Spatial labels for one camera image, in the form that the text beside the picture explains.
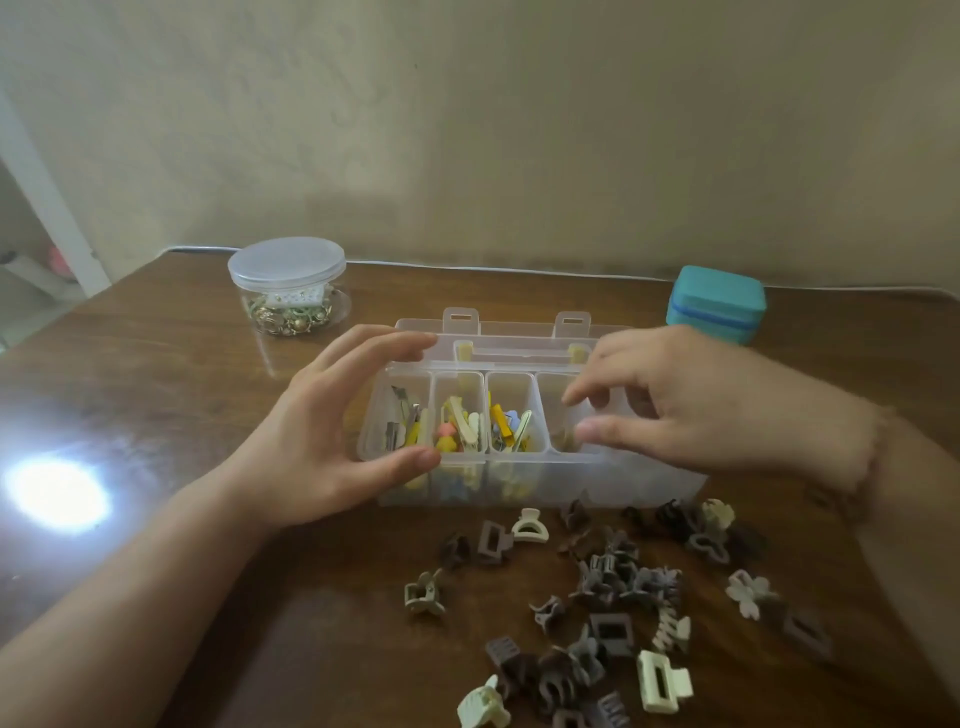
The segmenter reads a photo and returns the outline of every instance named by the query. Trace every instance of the white cable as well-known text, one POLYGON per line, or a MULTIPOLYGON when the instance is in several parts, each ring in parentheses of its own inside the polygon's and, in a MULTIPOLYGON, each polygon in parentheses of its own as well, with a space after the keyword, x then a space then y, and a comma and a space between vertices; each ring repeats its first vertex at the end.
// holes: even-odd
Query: white cable
MULTIPOLYGON (((157 255, 164 253, 236 253, 239 248, 229 248, 210 245, 175 245, 165 248, 157 255)), ((655 283, 672 283, 673 279, 660 279, 651 276, 622 276, 617 274, 605 273, 567 273, 565 271, 536 271, 529 268, 485 268, 483 266, 472 265, 427 265, 425 263, 398 263, 392 260, 348 260, 351 265, 392 265, 397 268, 429 268, 440 271, 480 271, 483 273, 529 273, 537 276, 564 276, 567 278, 581 279, 612 279, 612 280, 648 280, 655 283)), ((782 288, 796 291, 860 291, 860 292, 884 292, 900 291, 903 293, 939 293, 948 296, 955 301, 960 301, 960 295, 947 291, 946 288, 940 288, 935 285, 923 284, 894 284, 894 285, 782 285, 782 284, 763 284, 764 288, 782 288)))

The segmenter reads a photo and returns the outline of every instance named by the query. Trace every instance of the wood grain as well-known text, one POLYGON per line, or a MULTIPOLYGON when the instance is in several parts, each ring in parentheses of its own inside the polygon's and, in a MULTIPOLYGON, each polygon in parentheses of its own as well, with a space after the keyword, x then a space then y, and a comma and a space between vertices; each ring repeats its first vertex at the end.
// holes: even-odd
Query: wood grain
MULTIPOLYGON (((130 538, 179 487, 225 457, 270 409, 290 375, 353 323, 439 318, 445 306, 485 320, 550 321, 588 310, 596 323, 657 326, 669 286, 626 280, 351 266, 347 322, 294 340, 247 324, 217 255, 168 254, 0 356, 0 469, 56 455, 90 467, 107 489, 110 517, 58 535, 0 504, 0 638, 23 629, 130 538)), ((954 375, 960 350, 948 332, 960 306, 916 295, 771 290, 756 340, 763 352, 892 404, 957 451, 954 375)), ((350 409, 355 433, 365 407, 350 409)), ((695 696, 676 716, 640 710, 636 669, 615 663, 635 724, 960 724, 949 697, 900 625, 855 541, 835 514, 808 502, 792 479, 725 474, 708 495, 771 541, 758 571, 791 601, 820 611, 837 664, 810 663, 766 627, 739 616, 726 573, 655 539, 651 566, 684 570, 693 619, 695 696)), ((514 510, 368 506, 292 529, 251 564, 171 703, 167 726, 455 725, 456 705, 491 673, 487 640, 510 634, 524 649, 549 642, 528 603, 572 591, 575 569, 547 546, 520 545, 502 569, 471 567, 446 585, 447 618, 408 619, 402 588, 436 564, 451 531, 475 540, 484 518, 514 510)), ((615 522, 615 513, 595 513, 615 522)), ((556 640, 571 640, 572 612, 556 640)), ((637 615, 642 643, 651 618, 637 615)), ((513 725, 537 725, 512 704, 513 725)))

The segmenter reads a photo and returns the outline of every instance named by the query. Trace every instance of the left hand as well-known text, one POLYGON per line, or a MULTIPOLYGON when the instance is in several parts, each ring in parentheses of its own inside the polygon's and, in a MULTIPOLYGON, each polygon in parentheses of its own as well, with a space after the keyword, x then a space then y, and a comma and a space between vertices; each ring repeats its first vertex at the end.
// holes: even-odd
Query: left hand
POLYGON ((423 350, 436 343, 432 333, 353 327, 294 375, 270 414, 220 470, 271 528, 352 508, 433 470, 440 453, 424 447, 351 461, 343 417, 371 376, 391 361, 420 361, 423 350))

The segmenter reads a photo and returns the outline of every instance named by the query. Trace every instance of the plastic box compartment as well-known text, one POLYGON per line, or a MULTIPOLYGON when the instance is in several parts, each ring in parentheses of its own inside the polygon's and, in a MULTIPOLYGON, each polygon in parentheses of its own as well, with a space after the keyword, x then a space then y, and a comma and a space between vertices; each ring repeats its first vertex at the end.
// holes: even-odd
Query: plastic box compartment
MULTIPOLYGON (((566 385, 596 340, 624 327, 592 325, 582 311, 561 312, 553 324, 481 324, 471 308, 448 308, 441 320, 401 319, 396 327, 436 332, 438 342, 421 362, 393 364, 377 376, 358 440, 360 458, 387 452, 387 422, 400 421, 392 386, 406 389, 411 402, 430 412, 431 429, 446 398, 463 397, 466 409, 480 413, 482 431, 478 452, 444 453, 440 467, 390 490, 382 504, 558 506, 578 497, 595 506, 653 507, 693 497, 703 487, 701 473, 634 452, 578 447, 569 434, 597 412, 586 400, 565 407, 566 385), (505 410, 533 412, 525 452, 491 448, 488 392, 505 410)), ((637 417, 623 389, 611 391, 600 413, 637 417)))

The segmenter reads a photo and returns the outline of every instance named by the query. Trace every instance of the teal box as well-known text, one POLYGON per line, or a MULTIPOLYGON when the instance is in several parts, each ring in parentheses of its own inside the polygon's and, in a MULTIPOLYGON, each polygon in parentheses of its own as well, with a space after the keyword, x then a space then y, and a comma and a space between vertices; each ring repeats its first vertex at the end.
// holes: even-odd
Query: teal box
POLYGON ((673 284, 666 323, 690 324, 718 339, 747 344, 766 310, 759 280, 685 265, 673 284))

